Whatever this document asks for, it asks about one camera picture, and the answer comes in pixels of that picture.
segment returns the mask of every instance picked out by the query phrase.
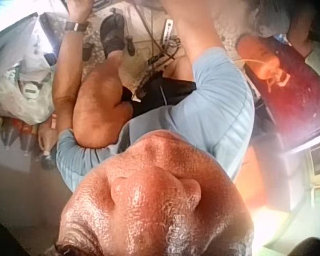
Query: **plastic bag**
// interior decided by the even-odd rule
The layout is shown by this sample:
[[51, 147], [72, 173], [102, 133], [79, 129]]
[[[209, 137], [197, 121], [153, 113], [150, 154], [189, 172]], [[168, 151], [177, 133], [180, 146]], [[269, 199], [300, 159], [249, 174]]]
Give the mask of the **plastic bag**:
[[8, 71], [0, 79], [0, 116], [15, 117], [29, 125], [45, 121], [54, 112], [52, 81], [53, 72], [50, 72], [37, 98], [27, 99], [21, 93], [12, 70]]

